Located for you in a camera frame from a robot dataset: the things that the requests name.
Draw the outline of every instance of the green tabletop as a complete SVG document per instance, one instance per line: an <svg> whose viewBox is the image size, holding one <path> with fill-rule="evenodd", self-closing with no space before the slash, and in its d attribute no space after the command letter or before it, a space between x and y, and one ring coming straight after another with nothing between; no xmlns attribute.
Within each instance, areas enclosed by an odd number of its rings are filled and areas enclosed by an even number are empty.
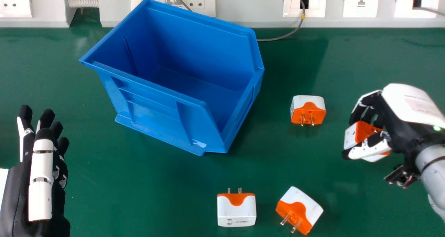
<svg viewBox="0 0 445 237"><path fill-rule="evenodd" d="M203 157L114 122L99 77L78 62L109 30L97 12L77 14L69 29L0 30L0 166L19 160L20 105L32 107L33 121L52 108L71 142L71 236L290 236L291 226L280 226L275 212L290 186L324 209L313 237L443 235L421 182L403 191L383 181L402 155L378 163L341 158L350 112L364 93L407 83L445 110L443 28L304 28L260 43L266 71L259 96L229 153ZM295 95L324 97L322 125L290 123ZM228 187L256 194L255 226L217 226L216 194Z"/></svg>

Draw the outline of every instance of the white corrugated tube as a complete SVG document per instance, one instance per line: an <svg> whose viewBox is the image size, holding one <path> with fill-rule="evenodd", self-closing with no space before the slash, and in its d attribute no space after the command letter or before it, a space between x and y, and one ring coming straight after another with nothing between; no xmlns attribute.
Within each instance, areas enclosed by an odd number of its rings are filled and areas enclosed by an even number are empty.
<svg viewBox="0 0 445 237"><path fill-rule="evenodd" d="M70 8L98 8L99 0L68 0Z"/></svg>

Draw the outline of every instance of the blue storage container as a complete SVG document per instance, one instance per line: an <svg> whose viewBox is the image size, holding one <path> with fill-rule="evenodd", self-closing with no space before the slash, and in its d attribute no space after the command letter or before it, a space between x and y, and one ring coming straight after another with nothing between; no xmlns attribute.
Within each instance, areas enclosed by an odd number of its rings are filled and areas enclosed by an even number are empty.
<svg viewBox="0 0 445 237"><path fill-rule="evenodd" d="M253 30L151 0L80 61L116 122L199 156L227 153L264 73Z"/></svg>

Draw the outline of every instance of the robotic hand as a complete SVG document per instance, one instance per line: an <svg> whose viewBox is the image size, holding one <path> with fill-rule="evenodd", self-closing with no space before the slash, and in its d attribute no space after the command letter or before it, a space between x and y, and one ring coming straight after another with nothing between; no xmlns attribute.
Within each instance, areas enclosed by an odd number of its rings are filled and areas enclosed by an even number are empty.
<svg viewBox="0 0 445 237"><path fill-rule="evenodd" d="M69 237L70 223L64 217L68 169L64 155L70 142L62 137L62 124L54 122L47 109L31 126L32 110L20 108L20 163L0 169L0 236Z"/></svg>
<svg viewBox="0 0 445 237"><path fill-rule="evenodd" d="M343 158L375 162L391 150L402 153L404 164L385 180L404 189L422 180L432 208L445 221L445 117L428 94L389 84L358 100L349 125Z"/></svg>

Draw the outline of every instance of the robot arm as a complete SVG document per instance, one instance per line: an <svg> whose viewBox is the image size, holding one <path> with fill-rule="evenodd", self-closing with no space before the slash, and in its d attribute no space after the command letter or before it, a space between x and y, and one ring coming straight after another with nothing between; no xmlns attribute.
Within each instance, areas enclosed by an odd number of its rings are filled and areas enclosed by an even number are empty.
<svg viewBox="0 0 445 237"><path fill-rule="evenodd" d="M17 117L20 163L0 169L0 236L69 237L64 217L68 170L64 154L69 142L57 139L62 125L46 110L35 130L32 110L24 105Z"/></svg>
<svg viewBox="0 0 445 237"><path fill-rule="evenodd" d="M402 153L404 164L385 180L407 189L421 179L435 211L445 210L445 117L427 93L392 83L362 96L349 124L344 159L375 162L391 150Z"/></svg>

